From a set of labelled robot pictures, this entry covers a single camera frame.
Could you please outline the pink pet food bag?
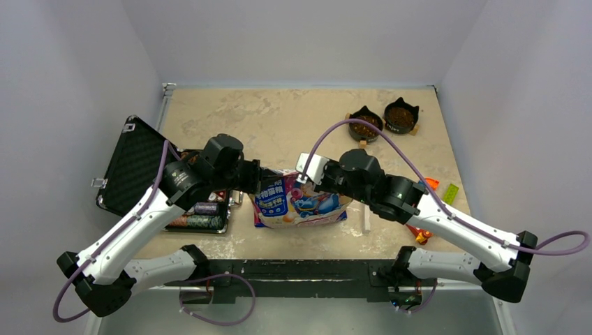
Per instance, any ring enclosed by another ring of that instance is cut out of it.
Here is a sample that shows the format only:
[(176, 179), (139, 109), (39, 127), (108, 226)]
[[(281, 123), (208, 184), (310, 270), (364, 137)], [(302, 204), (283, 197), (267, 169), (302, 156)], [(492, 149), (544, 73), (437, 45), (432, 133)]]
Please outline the pink pet food bag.
[(271, 177), (271, 183), (262, 183), (258, 193), (249, 195), (257, 228), (300, 228), (347, 219), (352, 198), (315, 191), (310, 181), (298, 182), (294, 170), (272, 170)]

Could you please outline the clear plastic scoop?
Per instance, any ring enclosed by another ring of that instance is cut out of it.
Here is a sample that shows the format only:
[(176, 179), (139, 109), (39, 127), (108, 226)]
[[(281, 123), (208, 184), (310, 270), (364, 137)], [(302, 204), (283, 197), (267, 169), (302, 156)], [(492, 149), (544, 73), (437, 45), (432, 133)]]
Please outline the clear plastic scoop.
[(365, 205), (363, 209), (362, 232), (369, 234), (371, 231), (371, 210), (369, 206)]

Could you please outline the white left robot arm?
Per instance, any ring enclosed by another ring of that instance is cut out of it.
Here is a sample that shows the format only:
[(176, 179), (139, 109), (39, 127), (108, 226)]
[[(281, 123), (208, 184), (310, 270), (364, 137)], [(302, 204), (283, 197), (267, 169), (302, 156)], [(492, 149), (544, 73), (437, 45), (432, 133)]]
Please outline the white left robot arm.
[(165, 140), (153, 184), (114, 227), (79, 253), (65, 252), (58, 257), (57, 264), (68, 280), (54, 303), (56, 321), (72, 320), (59, 315), (59, 304), (70, 286), (74, 286), (88, 311), (105, 317), (133, 295), (152, 287), (208, 281), (209, 260), (194, 245), (151, 260), (133, 257), (165, 226), (211, 193), (236, 190), (255, 194), (279, 178), (259, 160), (245, 160), (242, 143), (227, 134), (210, 138), (193, 164), (183, 160), (168, 162), (171, 149)]

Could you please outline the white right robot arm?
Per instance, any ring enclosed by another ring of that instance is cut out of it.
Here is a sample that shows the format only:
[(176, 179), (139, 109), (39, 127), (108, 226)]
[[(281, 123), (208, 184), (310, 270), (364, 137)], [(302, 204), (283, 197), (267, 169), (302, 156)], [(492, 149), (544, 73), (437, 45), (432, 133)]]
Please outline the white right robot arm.
[(521, 301), (533, 259), (526, 249), (536, 246), (535, 234), (506, 232), (443, 204), (426, 186), (385, 173), (363, 149), (347, 151), (337, 161), (314, 154), (304, 173), (317, 191), (350, 197), (382, 219), (428, 230), (463, 250), (438, 254), (410, 248), (392, 265), (397, 282), (440, 276), (480, 285), (505, 302)]

